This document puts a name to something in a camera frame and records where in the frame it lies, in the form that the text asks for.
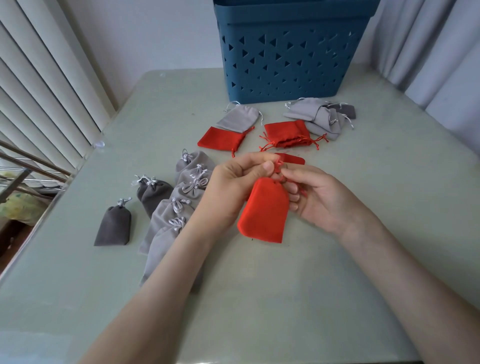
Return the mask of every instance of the blue plastic basket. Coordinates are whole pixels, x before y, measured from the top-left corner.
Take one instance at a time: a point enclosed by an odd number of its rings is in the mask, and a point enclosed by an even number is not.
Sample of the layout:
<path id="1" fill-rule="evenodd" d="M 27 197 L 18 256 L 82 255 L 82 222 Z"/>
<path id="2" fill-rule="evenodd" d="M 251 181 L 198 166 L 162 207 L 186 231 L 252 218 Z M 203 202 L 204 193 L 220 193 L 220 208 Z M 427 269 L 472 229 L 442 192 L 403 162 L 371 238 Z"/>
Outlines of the blue plastic basket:
<path id="1" fill-rule="evenodd" d="M 380 0 L 214 0 L 230 101 L 330 97 Z"/>

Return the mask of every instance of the table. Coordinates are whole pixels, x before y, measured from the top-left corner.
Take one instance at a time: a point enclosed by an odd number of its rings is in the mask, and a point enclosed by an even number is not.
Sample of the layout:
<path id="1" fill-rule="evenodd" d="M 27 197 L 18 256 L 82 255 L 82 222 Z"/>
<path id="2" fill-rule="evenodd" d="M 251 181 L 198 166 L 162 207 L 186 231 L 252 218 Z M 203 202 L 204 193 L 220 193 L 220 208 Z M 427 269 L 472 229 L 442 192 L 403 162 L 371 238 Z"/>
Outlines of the table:
<path id="1" fill-rule="evenodd" d="M 286 152 L 360 197 L 428 269 L 480 307 L 478 157 L 376 72 L 352 65 L 336 97 L 357 108 L 329 144 Z M 127 246 L 94 247 L 105 209 L 135 196 L 134 174 L 174 180 L 183 148 L 223 116 L 221 69 L 146 73 L 0 287 L 0 362 L 74 363 L 138 290 L 148 218 L 139 201 Z M 282 121 L 284 102 L 258 105 Z M 260 122 L 239 153 L 258 150 Z M 205 150 L 221 163 L 229 152 Z M 379 293 L 327 234 L 290 216 L 283 244 L 233 228 L 187 305 L 179 363 L 417 360 Z"/>

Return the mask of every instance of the vertical blind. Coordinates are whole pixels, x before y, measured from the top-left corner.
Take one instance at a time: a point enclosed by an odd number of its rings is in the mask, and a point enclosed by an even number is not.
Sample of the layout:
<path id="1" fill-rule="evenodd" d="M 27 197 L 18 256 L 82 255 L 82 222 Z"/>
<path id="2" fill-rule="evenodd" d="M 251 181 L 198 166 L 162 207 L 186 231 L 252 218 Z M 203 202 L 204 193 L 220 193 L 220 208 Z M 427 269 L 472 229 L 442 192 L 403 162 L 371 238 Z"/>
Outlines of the vertical blind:
<path id="1" fill-rule="evenodd" d="M 115 113 L 105 90 L 56 1 L 1 0 L 0 23 L 0 139 L 75 170 Z"/>

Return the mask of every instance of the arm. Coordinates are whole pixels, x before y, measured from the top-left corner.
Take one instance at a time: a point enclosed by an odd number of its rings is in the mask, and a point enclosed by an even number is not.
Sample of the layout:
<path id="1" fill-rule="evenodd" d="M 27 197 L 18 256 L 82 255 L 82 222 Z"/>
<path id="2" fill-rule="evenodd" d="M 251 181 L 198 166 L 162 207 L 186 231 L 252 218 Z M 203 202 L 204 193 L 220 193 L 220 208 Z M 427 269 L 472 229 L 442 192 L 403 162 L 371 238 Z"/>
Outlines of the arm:
<path id="1" fill-rule="evenodd" d="M 290 208 L 334 234 L 389 304 L 425 363 L 478 363 L 480 314 L 410 255 L 341 182 L 311 166 L 282 170 L 307 198 Z"/>
<path id="2" fill-rule="evenodd" d="M 200 267 L 236 220 L 255 181 L 272 175 L 276 159 L 271 153 L 249 153 L 215 168 L 200 204 L 168 253 L 81 364 L 172 361 L 185 302 Z"/>

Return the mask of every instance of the person's left hand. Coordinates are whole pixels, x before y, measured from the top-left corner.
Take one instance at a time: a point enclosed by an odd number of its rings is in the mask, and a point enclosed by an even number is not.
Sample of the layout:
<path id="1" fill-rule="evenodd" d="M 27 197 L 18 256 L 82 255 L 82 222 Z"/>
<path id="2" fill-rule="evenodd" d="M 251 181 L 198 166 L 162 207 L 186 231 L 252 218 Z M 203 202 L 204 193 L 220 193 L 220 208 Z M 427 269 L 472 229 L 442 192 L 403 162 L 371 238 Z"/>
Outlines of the person's left hand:
<path id="1" fill-rule="evenodd" d="M 267 152 L 247 153 L 216 166 L 189 222 L 216 237 L 224 233 L 237 219 L 255 182 L 273 174 L 273 162 L 278 158 Z"/>

